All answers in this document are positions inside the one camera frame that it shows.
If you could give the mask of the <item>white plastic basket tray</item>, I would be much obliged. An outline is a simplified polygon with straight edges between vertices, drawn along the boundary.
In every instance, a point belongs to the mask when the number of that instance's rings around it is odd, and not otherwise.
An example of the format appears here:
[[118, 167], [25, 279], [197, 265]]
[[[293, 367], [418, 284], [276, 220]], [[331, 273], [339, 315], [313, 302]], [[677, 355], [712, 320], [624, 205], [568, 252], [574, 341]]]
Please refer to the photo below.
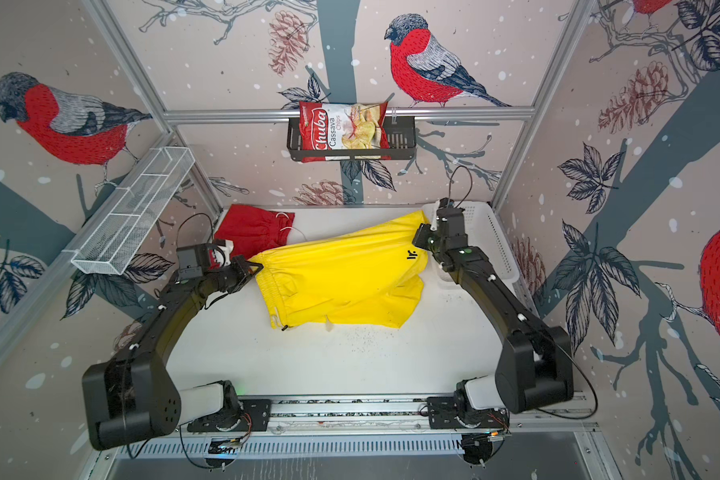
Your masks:
[[[430, 203], [422, 207], [427, 220], [434, 222], [437, 206], [437, 203]], [[469, 245], [479, 247], [488, 256], [496, 276], [515, 294], [514, 284], [520, 277], [519, 268], [491, 206], [486, 202], [464, 201], [460, 208], [464, 209]], [[432, 283], [444, 291], [460, 289], [431, 256], [423, 278], [425, 283]]]

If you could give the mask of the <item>red shorts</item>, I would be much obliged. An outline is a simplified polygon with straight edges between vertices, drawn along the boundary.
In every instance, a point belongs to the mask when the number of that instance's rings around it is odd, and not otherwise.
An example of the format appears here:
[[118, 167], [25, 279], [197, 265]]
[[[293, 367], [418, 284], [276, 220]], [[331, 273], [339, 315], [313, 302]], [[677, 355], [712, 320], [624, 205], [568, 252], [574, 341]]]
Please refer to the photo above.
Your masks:
[[233, 255], [251, 259], [264, 251], [285, 246], [295, 218], [295, 212], [232, 205], [214, 232], [214, 239], [231, 242]]

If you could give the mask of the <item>yellow shorts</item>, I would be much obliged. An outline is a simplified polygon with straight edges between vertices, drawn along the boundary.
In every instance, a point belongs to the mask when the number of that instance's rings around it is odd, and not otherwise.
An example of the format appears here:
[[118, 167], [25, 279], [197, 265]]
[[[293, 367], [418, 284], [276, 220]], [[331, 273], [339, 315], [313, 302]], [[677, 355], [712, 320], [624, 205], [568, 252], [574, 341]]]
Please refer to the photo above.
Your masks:
[[398, 329], [419, 305], [428, 253], [413, 245], [422, 211], [331, 239], [264, 251], [256, 282], [274, 329], [308, 323]]

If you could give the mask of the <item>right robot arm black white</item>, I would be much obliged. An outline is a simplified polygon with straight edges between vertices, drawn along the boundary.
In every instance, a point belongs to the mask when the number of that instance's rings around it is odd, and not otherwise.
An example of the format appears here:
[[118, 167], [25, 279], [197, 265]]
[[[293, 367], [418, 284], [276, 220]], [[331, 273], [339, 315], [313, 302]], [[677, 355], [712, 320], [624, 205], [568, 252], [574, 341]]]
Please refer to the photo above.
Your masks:
[[439, 200], [433, 225], [423, 223], [413, 245], [429, 251], [440, 269], [477, 303], [502, 340], [490, 375], [464, 380], [454, 392], [461, 419], [493, 406], [513, 414], [569, 401], [574, 395], [571, 341], [561, 327], [549, 327], [509, 290], [477, 246], [469, 244], [463, 209]]

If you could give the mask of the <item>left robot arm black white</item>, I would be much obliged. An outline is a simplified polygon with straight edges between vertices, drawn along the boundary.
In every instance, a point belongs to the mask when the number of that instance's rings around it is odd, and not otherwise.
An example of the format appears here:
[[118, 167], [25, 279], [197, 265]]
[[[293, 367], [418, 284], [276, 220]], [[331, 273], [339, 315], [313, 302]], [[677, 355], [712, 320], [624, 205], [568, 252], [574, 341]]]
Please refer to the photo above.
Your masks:
[[209, 297], [234, 294], [264, 266], [242, 256], [197, 277], [174, 272], [158, 306], [122, 351], [90, 366], [82, 378], [89, 441], [98, 451], [166, 436], [193, 421], [233, 427], [244, 407], [229, 380], [179, 390], [167, 363], [185, 328]]

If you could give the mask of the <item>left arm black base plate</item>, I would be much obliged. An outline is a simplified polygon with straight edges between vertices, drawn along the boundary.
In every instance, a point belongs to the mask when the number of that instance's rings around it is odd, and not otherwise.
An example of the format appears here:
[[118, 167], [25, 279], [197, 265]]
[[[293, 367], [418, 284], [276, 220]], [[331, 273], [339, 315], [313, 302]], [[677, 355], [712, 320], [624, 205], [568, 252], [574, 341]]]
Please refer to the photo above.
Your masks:
[[191, 433], [239, 433], [264, 432], [267, 430], [272, 402], [269, 399], [243, 399], [239, 408], [221, 410], [189, 422]]

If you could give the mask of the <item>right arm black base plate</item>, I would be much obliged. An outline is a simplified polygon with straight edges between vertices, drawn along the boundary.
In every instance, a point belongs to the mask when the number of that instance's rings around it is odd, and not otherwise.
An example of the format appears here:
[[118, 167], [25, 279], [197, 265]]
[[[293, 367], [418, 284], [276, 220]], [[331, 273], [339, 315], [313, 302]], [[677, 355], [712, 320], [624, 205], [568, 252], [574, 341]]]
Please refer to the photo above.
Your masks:
[[510, 415], [503, 408], [475, 409], [466, 399], [428, 397], [424, 413], [432, 430], [493, 429], [508, 430]]

